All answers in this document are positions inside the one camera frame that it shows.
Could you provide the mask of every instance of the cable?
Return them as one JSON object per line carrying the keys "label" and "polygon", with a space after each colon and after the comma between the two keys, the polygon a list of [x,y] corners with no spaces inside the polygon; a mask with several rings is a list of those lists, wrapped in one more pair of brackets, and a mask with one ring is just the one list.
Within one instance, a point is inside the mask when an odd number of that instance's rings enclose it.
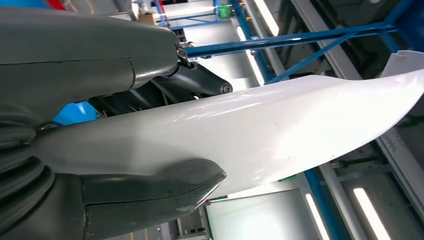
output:
{"label": "cable", "polygon": [[74,11],[79,13],[78,9],[75,7],[74,3],[72,3],[72,0],[66,0],[66,2],[63,5],[69,5],[70,8]]}
{"label": "cable", "polygon": [[91,0],[85,0],[85,2],[87,2],[88,6],[90,7],[90,13],[94,14],[94,7]]}

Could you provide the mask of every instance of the ceiling light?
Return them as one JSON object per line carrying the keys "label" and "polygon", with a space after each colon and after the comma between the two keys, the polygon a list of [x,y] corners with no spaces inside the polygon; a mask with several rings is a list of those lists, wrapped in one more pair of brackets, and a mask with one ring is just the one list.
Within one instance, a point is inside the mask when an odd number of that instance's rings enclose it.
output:
{"label": "ceiling light", "polygon": [[139,19],[139,9],[140,9],[140,6],[138,3],[133,3],[133,2],[131,3],[131,10],[132,10],[132,13],[134,13],[134,16],[136,19]]}
{"label": "ceiling light", "polygon": [[363,188],[355,188],[353,192],[377,239],[391,240],[365,190]]}
{"label": "ceiling light", "polygon": [[264,0],[254,0],[254,2],[256,3],[256,6],[259,9],[259,12],[265,20],[265,23],[271,31],[272,35],[278,36],[280,28],[278,27],[276,20],[274,19]]}
{"label": "ceiling light", "polygon": [[314,199],[311,194],[306,194],[306,201],[309,205],[310,211],[312,212],[312,216],[315,219],[316,226],[318,227],[318,231],[321,234],[322,240],[330,240],[329,234],[327,233],[326,227],[324,226],[324,222],[321,219],[320,213],[318,212],[318,208],[315,205]]}
{"label": "ceiling light", "polygon": [[[243,33],[243,30],[241,27],[237,27],[237,34],[240,38],[240,41],[246,41],[246,36]],[[253,70],[254,76],[256,77],[257,83],[259,86],[263,86],[265,84],[264,76],[262,76],[261,70],[258,66],[258,63],[256,62],[255,57],[252,55],[251,50],[246,50],[247,59],[249,60],[250,66]]]}

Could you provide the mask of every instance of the red object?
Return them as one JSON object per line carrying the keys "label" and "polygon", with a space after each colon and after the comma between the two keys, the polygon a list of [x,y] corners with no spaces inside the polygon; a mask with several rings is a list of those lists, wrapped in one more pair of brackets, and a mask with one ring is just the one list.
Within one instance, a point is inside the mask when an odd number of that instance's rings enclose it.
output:
{"label": "red object", "polygon": [[66,10],[60,0],[45,0],[52,9]]}
{"label": "red object", "polygon": [[162,9],[162,13],[165,14],[165,8],[164,8],[164,3],[162,2],[162,0],[158,0],[159,5],[160,5],[160,9]]}

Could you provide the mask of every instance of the blue object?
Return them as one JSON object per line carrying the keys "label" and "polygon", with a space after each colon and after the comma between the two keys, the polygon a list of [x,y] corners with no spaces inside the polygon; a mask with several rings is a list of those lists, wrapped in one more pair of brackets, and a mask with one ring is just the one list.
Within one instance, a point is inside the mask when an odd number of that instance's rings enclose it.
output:
{"label": "blue object", "polygon": [[185,28],[192,28],[192,27],[199,27],[199,26],[220,24],[220,23],[221,23],[220,21],[202,22],[202,23],[195,23],[195,24],[189,24],[189,25],[183,25],[183,26],[173,26],[173,27],[170,27],[169,29],[177,30],[177,29],[185,29]]}
{"label": "blue object", "polygon": [[70,103],[53,119],[56,123],[70,125],[96,120],[96,110],[87,101]]}
{"label": "blue object", "polygon": [[234,9],[235,16],[237,17],[238,24],[240,24],[241,30],[243,30],[246,39],[252,38],[253,34],[248,25],[248,21],[246,21],[246,17],[243,15],[243,9],[240,7],[238,0],[229,0],[229,3],[232,5]]}
{"label": "blue object", "polygon": [[214,12],[215,12],[215,16],[216,16],[216,21],[220,22],[221,21],[220,12],[219,12],[220,0],[214,0],[213,3],[214,3],[214,6],[215,6]]}
{"label": "blue object", "polygon": [[186,48],[185,51],[191,58],[218,56],[232,53],[240,53],[244,52],[247,49],[264,49],[270,47],[275,48],[282,46],[315,43],[323,40],[337,39],[349,33],[356,33],[355,37],[371,36],[379,34],[380,30],[383,29],[389,33],[396,31],[396,28],[392,25],[385,23],[373,23],[363,26],[351,26],[327,31],[304,32],[283,36],[249,39],[246,41],[236,41],[207,46],[189,47]]}
{"label": "blue object", "polygon": [[49,9],[50,6],[44,0],[0,0],[2,7],[23,7]]}
{"label": "blue object", "polygon": [[320,179],[315,173],[314,169],[309,169],[304,172],[306,180],[312,191],[312,195],[315,199],[316,205],[320,210],[322,221],[325,223],[329,237],[332,240],[346,240],[350,239],[348,234],[343,231],[343,227],[339,221],[337,221],[336,212],[331,207],[329,202],[331,199],[328,197],[323,187],[320,184]]}
{"label": "blue object", "polygon": [[302,61],[300,61],[299,63],[295,64],[294,66],[290,67],[289,69],[287,69],[285,72],[283,72],[282,74],[276,76],[274,79],[272,79],[271,81],[267,82],[266,84],[274,84],[274,83],[278,83],[280,81],[283,81],[284,79],[286,79],[288,76],[290,76],[291,74],[294,74],[295,72],[299,71],[300,69],[302,69],[303,67],[305,67],[306,65],[312,63],[314,60],[316,60],[317,58],[319,58],[321,55],[325,54],[326,52],[328,52],[329,50],[331,50],[332,48],[334,48],[335,46],[340,45],[341,43],[343,43],[344,41],[352,38],[355,36],[356,33],[352,32],[352,33],[348,33],[342,37],[337,38],[336,40],[334,40],[332,43],[328,44],[327,46],[321,48],[320,50],[318,50],[317,52],[315,52],[314,54],[308,56],[307,58],[303,59]]}
{"label": "blue object", "polygon": [[399,44],[393,39],[392,36],[389,35],[389,33],[385,30],[380,31],[380,38],[385,43],[386,47],[392,52],[397,53],[401,47]]}
{"label": "blue object", "polygon": [[205,13],[205,14],[199,14],[199,15],[193,15],[193,16],[183,16],[183,17],[175,17],[168,19],[168,21],[176,21],[176,20],[184,20],[184,19],[190,19],[193,20],[193,18],[200,18],[200,17],[206,17],[206,16],[212,16],[215,15],[215,13]]}
{"label": "blue object", "polygon": [[203,22],[203,23],[216,23],[217,21],[206,21],[201,19],[195,19],[195,18],[187,18],[187,20],[197,21],[197,22]]}
{"label": "blue object", "polygon": [[396,21],[395,26],[402,37],[414,50],[424,52],[423,0],[416,0],[413,2],[406,12]]}
{"label": "blue object", "polygon": [[415,0],[401,0],[390,12],[390,14],[385,18],[384,23],[395,23],[395,21],[398,20],[412,6],[414,2]]}

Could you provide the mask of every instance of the green component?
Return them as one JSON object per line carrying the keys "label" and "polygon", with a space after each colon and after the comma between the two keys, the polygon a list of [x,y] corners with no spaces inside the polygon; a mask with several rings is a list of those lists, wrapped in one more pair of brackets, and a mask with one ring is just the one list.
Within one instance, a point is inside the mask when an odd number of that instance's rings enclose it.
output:
{"label": "green component", "polygon": [[287,182],[287,181],[291,181],[291,180],[295,180],[296,179],[296,175],[293,176],[288,176],[286,178],[280,179],[278,180],[279,182]]}
{"label": "green component", "polygon": [[221,19],[229,19],[231,17],[231,5],[220,4],[218,7],[218,13]]}
{"label": "green component", "polygon": [[210,201],[216,201],[216,200],[223,200],[223,199],[227,199],[227,198],[228,198],[228,196],[225,195],[225,196],[219,196],[219,197],[211,198],[209,200]]}

